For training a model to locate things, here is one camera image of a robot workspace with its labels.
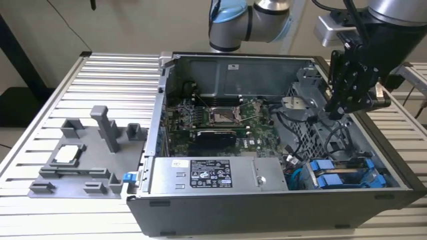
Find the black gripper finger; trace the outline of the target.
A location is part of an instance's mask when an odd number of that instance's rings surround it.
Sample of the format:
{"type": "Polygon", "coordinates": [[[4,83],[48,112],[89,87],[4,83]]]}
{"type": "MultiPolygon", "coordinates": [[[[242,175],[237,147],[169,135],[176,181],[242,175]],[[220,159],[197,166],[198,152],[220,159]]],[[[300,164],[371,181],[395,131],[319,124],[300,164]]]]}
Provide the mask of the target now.
{"type": "Polygon", "coordinates": [[[324,106],[329,119],[341,119],[352,110],[351,86],[351,53],[347,50],[333,50],[331,53],[328,84],[331,97],[324,106]]]}
{"type": "Polygon", "coordinates": [[[371,89],[376,80],[377,74],[372,67],[360,63],[351,65],[344,75],[341,108],[345,113],[372,108],[375,94],[371,89]]]}

